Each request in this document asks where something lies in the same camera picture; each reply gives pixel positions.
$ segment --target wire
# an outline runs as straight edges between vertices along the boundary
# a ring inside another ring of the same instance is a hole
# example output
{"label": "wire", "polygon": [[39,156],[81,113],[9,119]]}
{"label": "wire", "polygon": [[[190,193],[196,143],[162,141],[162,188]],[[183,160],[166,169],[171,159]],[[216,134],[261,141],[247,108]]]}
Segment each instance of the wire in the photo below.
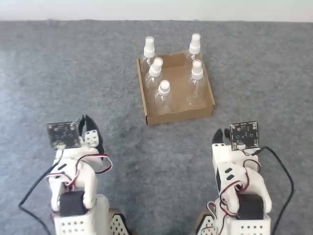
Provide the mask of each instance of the wire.
{"label": "wire", "polygon": [[46,176],[46,178],[50,178],[50,177],[65,177],[66,179],[67,179],[67,182],[68,183],[70,183],[71,181],[72,181],[72,179],[68,176],[68,175],[66,175],[64,172],[59,172],[59,173],[50,173],[50,174],[48,174],[47,176]]}
{"label": "wire", "polygon": [[201,229],[200,234],[202,234],[203,230],[206,230],[206,229],[214,229],[214,228],[215,228],[214,226],[205,227],[205,228]]}
{"label": "wire", "polygon": [[261,168],[262,168],[261,164],[258,161],[254,160],[254,159],[246,159],[246,160],[244,160],[244,163],[243,163],[243,167],[244,168],[246,167],[246,162],[247,161],[252,161],[252,162],[256,163],[258,165],[258,171],[257,172],[259,173],[261,171]]}
{"label": "wire", "polygon": [[242,151],[246,156],[251,156],[251,154],[246,153],[244,149],[241,149],[240,151]]}
{"label": "wire", "polygon": [[222,234],[222,231],[223,231],[223,228],[224,228],[224,225],[225,225],[225,218],[226,218],[226,216],[227,216],[227,215],[224,215],[224,217],[223,217],[223,223],[222,223],[222,227],[221,227],[221,230],[220,230],[220,232],[219,232],[219,235]]}
{"label": "wire", "polygon": [[31,193],[33,192],[33,190],[35,189],[35,187],[40,183],[40,181],[48,174],[50,173],[55,167],[57,164],[59,164],[61,158],[63,156],[63,151],[62,151],[62,154],[60,156],[60,159],[58,160],[58,162],[56,162],[53,166],[51,166],[48,170],[46,170],[40,177],[38,180],[36,180],[36,182],[30,187],[30,189],[28,190],[28,192],[26,193],[26,195],[24,196],[24,198],[20,201],[19,203],[19,209],[25,213],[27,213],[28,215],[30,215],[31,217],[33,217],[37,222],[39,222],[45,232],[48,234],[48,235],[52,235],[52,233],[49,231],[47,225],[38,217],[36,216],[34,213],[30,212],[29,210],[25,209],[23,207],[23,204],[25,203],[25,201],[28,199],[28,197],[31,195]]}
{"label": "wire", "polygon": [[69,187],[71,189],[71,187],[75,184],[75,181],[78,177],[78,174],[79,174],[79,169],[78,169],[78,164],[80,161],[82,161],[84,158],[106,158],[109,160],[110,162],[110,166],[107,167],[106,169],[100,171],[100,172],[95,172],[96,174],[102,174],[102,173],[105,173],[105,172],[108,172],[109,170],[111,170],[113,168],[113,163],[111,161],[111,159],[108,157],[108,155],[106,154],[94,154],[94,155],[84,155],[82,157],[80,157],[77,162],[76,162],[76,166],[75,166],[75,169],[76,169],[76,174],[74,176],[74,178],[70,181],[69,184],[67,184],[66,186]]}
{"label": "wire", "polygon": [[214,202],[210,201],[206,204],[206,207],[207,209],[211,212],[211,214],[213,215],[214,219],[217,219],[217,216],[216,216],[216,212],[212,211],[211,208],[210,208],[210,205],[214,206],[214,209],[216,211],[216,205]]}
{"label": "wire", "polygon": [[278,217],[277,217],[277,220],[276,220],[276,222],[275,222],[275,224],[274,224],[274,227],[273,227],[273,229],[272,229],[271,235],[274,235],[275,232],[276,232],[276,230],[277,230],[278,224],[279,224],[279,222],[280,222],[280,220],[281,220],[281,218],[282,218],[282,216],[283,216],[283,213],[284,213],[285,209],[287,208],[287,206],[288,206],[289,202],[291,201],[292,196],[293,196],[293,194],[294,194],[294,183],[293,183],[292,177],[291,177],[291,175],[289,174],[287,168],[285,167],[285,165],[283,164],[283,162],[280,160],[280,158],[277,156],[277,154],[274,152],[274,150],[272,150],[270,147],[268,147],[268,146],[263,146],[263,147],[260,148],[259,150],[255,151],[255,152],[252,154],[252,156],[261,153],[264,149],[267,149],[269,152],[271,152],[271,153],[274,155],[274,157],[276,158],[276,160],[278,161],[278,163],[280,164],[280,166],[282,167],[282,169],[284,170],[284,172],[285,172],[286,175],[288,176],[288,179],[289,179],[290,185],[291,185],[290,195],[289,195],[288,199],[286,200],[285,204],[283,205],[281,211],[279,212],[279,215],[278,215]]}

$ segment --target bottle cap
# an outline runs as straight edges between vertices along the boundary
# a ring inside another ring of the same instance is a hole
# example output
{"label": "bottle cap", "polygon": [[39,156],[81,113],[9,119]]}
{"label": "bottle cap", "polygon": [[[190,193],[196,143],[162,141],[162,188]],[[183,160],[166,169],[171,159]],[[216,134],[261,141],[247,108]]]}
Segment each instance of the bottle cap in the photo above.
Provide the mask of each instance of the bottle cap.
{"label": "bottle cap", "polygon": [[194,60],[192,63],[191,77],[196,80],[203,78],[203,68],[201,60]]}
{"label": "bottle cap", "polygon": [[153,77],[159,77],[162,71],[163,60],[157,57],[150,66],[149,74]]}
{"label": "bottle cap", "polygon": [[193,55],[200,53],[200,39],[201,36],[198,33],[194,33],[191,38],[189,52]]}
{"label": "bottle cap", "polygon": [[146,37],[146,44],[143,49],[143,55],[147,58],[152,58],[155,55],[155,39],[151,36]]}
{"label": "bottle cap", "polygon": [[167,80],[163,80],[161,81],[159,87],[158,87],[158,92],[161,94],[161,95],[168,95],[169,92],[171,90],[171,87],[170,87],[170,82],[167,81]]}

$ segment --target cardboard box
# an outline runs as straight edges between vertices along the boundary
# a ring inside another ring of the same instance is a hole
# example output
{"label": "cardboard box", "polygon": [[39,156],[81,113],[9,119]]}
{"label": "cardboard box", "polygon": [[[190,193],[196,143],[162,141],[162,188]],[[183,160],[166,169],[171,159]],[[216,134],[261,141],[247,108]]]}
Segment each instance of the cardboard box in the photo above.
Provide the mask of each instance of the cardboard box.
{"label": "cardboard box", "polygon": [[202,63],[203,75],[207,84],[207,88],[204,92],[205,103],[203,103],[197,109],[189,110],[189,107],[185,101],[187,81],[185,79],[186,75],[184,74],[184,52],[161,55],[159,57],[163,59],[162,73],[164,75],[164,79],[168,80],[171,84],[171,93],[174,101],[173,105],[176,112],[164,115],[154,114],[153,106],[149,105],[147,102],[148,96],[144,86],[145,75],[141,74],[140,60],[137,59],[139,85],[142,96],[143,110],[146,116],[146,123],[148,125],[154,125],[173,121],[188,120],[192,118],[210,117],[214,110],[215,102],[204,63]]}

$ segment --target plastic bottle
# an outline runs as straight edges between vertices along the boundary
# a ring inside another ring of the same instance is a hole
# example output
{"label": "plastic bottle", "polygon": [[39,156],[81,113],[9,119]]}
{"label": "plastic bottle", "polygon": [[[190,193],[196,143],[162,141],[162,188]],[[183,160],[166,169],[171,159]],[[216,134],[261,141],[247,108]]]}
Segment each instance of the plastic bottle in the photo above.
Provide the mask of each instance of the plastic bottle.
{"label": "plastic bottle", "polygon": [[171,96],[170,82],[167,80],[161,81],[155,95],[155,113],[158,115],[169,114],[173,112],[173,101]]}
{"label": "plastic bottle", "polygon": [[193,62],[191,73],[187,79],[187,104],[189,107],[198,108],[204,104],[204,90],[206,87],[201,60]]}
{"label": "plastic bottle", "polygon": [[186,52],[186,57],[185,57],[185,63],[184,63],[184,69],[185,69],[185,74],[188,75],[192,68],[192,63],[194,60],[200,60],[200,39],[201,36],[198,33],[194,33],[191,38],[190,46],[188,52]]}
{"label": "plastic bottle", "polygon": [[146,72],[148,72],[155,58],[155,39],[151,36],[146,37],[146,44],[143,49],[143,56],[140,59],[140,68],[142,74],[146,74]]}
{"label": "plastic bottle", "polygon": [[157,57],[149,68],[149,72],[146,73],[144,80],[148,93],[150,93],[150,91],[155,91],[162,81],[162,65],[163,60]]}

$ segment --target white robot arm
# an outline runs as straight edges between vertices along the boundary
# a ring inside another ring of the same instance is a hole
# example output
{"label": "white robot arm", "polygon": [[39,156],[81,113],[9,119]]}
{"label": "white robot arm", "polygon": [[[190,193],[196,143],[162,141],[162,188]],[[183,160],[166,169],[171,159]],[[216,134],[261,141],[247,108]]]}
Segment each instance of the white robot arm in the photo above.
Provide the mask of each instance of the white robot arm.
{"label": "white robot arm", "polygon": [[[86,123],[86,133],[82,138]],[[98,173],[112,168],[104,154],[98,127],[89,116],[77,123],[47,125],[52,147],[58,149],[54,165],[32,186],[19,207],[39,221],[48,235],[44,222],[22,207],[34,187],[46,176],[52,192],[51,208],[56,235],[130,235],[123,214],[109,210],[109,201],[97,195]]]}
{"label": "white robot arm", "polygon": [[[272,201],[262,176],[258,161],[257,122],[238,123],[225,130],[231,141],[226,145],[219,129],[212,141],[212,162],[219,198],[207,204],[210,214],[202,216],[196,229],[197,235],[270,235],[271,220],[268,213]],[[291,194],[275,223],[293,195],[293,181],[277,155],[267,147],[291,181]]]}

